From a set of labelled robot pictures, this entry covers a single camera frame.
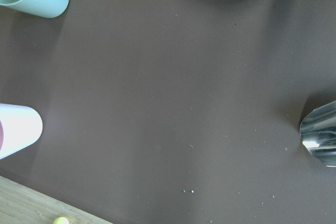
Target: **yellow ball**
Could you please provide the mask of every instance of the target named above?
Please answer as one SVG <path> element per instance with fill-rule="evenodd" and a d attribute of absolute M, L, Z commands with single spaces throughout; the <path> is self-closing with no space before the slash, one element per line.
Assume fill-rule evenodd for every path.
<path fill-rule="evenodd" d="M 54 224 L 69 224 L 69 221 L 65 217 L 58 217 L 54 220 Z"/>

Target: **table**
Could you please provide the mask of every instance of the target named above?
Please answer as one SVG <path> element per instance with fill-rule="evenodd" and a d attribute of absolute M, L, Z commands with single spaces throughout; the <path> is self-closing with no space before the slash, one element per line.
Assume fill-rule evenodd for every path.
<path fill-rule="evenodd" d="M 1 8 L 0 102 L 44 121 L 0 175 L 115 224 L 334 223 L 299 122 L 336 100 L 336 0 Z"/>

